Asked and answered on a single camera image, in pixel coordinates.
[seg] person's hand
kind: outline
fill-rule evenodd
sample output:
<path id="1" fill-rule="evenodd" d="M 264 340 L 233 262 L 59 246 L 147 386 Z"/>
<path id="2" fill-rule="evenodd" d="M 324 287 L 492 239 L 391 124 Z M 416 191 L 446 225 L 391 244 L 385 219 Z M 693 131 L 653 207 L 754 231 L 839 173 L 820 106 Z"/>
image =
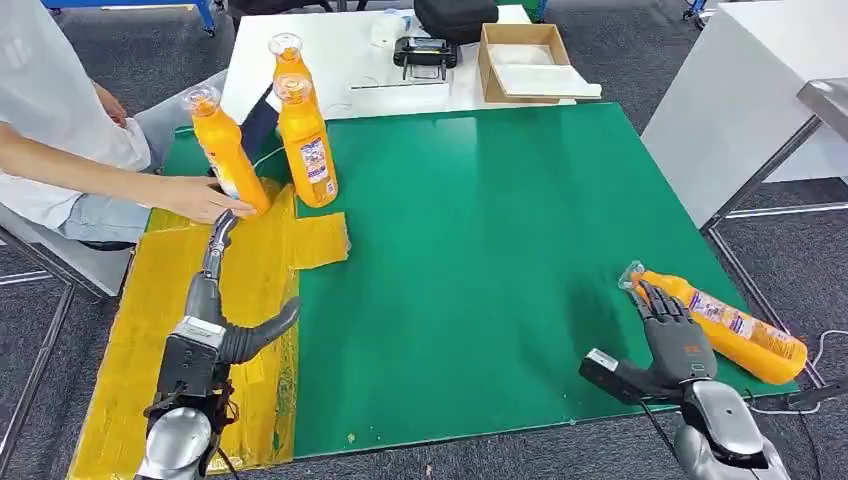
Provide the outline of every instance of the person's hand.
<path id="1" fill-rule="evenodd" d="M 198 223 L 213 223 L 230 209 L 236 216 L 247 217 L 256 213 L 247 203 L 218 193 L 212 187 L 218 181 L 211 177 L 154 177 L 159 188 L 151 191 L 148 205 L 170 210 Z"/>
<path id="2" fill-rule="evenodd" d="M 92 81 L 94 84 L 94 90 L 97 92 L 97 98 L 100 99 L 100 104 L 103 105 L 103 109 L 106 110 L 106 114 L 109 115 L 109 118 L 112 119 L 118 126 L 121 128 L 126 128 L 127 126 L 127 111 L 124 110 L 124 107 L 121 105 L 108 90 L 98 85 L 96 82 Z"/>

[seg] cardboard box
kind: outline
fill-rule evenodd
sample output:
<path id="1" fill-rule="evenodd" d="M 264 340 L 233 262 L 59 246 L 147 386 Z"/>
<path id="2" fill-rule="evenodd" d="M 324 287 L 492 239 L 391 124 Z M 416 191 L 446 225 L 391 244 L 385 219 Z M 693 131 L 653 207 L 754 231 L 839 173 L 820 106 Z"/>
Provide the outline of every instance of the cardboard box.
<path id="1" fill-rule="evenodd" d="M 501 103 L 559 103 L 600 98 L 571 66 L 556 25 L 483 25 L 478 55 L 483 98 Z"/>

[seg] robotic arm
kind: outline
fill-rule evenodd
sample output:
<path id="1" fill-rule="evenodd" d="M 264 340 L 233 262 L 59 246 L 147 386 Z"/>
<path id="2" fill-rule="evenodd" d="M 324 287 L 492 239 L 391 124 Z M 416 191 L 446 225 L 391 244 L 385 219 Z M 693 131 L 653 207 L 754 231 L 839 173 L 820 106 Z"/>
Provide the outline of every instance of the robotic arm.
<path id="1" fill-rule="evenodd" d="M 218 281 L 236 220 L 227 210 L 215 221 L 203 270 L 192 278 L 183 318 L 165 341 L 156 395 L 144 411 L 147 442 L 136 480 L 206 478 L 224 427 L 238 420 L 238 407 L 230 401 L 230 365 L 255 357 L 297 319 L 298 297 L 254 328 L 224 317 Z"/>
<path id="2" fill-rule="evenodd" d="M 684 423 L 671 448 L 692 480 L 789 480 L 742 397 L 713 380 L 715 354 L 689 310 L 662 289 L 640 285 L 648 300 L 630 295 L 642 317 L 651 366 L 642 370 L 593 349 L 580 374 L 627 405 L 679 406 Z"/>

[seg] person's arm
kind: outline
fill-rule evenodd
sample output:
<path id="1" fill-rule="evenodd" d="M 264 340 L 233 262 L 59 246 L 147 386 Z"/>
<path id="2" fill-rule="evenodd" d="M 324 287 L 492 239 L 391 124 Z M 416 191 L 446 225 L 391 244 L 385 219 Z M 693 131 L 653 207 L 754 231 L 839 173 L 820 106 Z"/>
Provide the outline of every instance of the person's arm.
<path id="1" fill-rule="evenodd" d="M 19 135 L 0 122 L 0 170 L 16 177 L 78 192 L 117 197 L 159 207 L 201 223 L 212 223 L 226 209 L 238 216 L 250 205 L 209 188 L 209 177 L 160 177 L 103 165 Z"/>

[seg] orange plastic bottle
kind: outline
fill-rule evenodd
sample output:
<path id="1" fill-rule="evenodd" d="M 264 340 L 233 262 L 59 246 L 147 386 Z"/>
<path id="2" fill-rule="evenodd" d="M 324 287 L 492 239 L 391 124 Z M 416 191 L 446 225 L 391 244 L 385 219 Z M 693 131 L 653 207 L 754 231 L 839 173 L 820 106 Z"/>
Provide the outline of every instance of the orange plastic bottle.
<path id="1" fill-rule="evenodd" d="M 191 113 L 194 134 L 221 189 L 228 196 L 249 203 L 262 215 L 271 206 L 253 165 L 241 147 L 241 130 L 219 106 L 221 94 L 213 87 L 189 91 L 183 105 Z"/>
<path id="2" fill-rule="evenodd" d="M 644 280 L 677 297 L 719 353 L 760 380 L 782 385 L 798 375 L 807 360 L 807 346 L 791 335 L 741 312 L 689 284 L 685 279 L 646 270 L 637 260 L 619 279 L 619 287 L 634 289 Z"/>
<path id="3" fill-rule="evenodd" d="M 283 75 L 274 82 L 283 103 L 279 128 L 295 191 L 303 203 L 317 208 L 335 200 L 339 185 L 327 128 L 311 91 L 303 75 Z"/>
<path id="4" fill-rule="evenodd" d="M 268 50 L 274 54 L 277 66 L 274 67 L 274 81 L 283 75 L 303 75 L 314 85 L 312 73 L 303 61 L 301 51 L 303 40 L 293 33 L 280 33 L 271 37 L 268 41 Z M 313 88 L 310 96 L 315 104 L 318 104 L 318 96 Z"/>

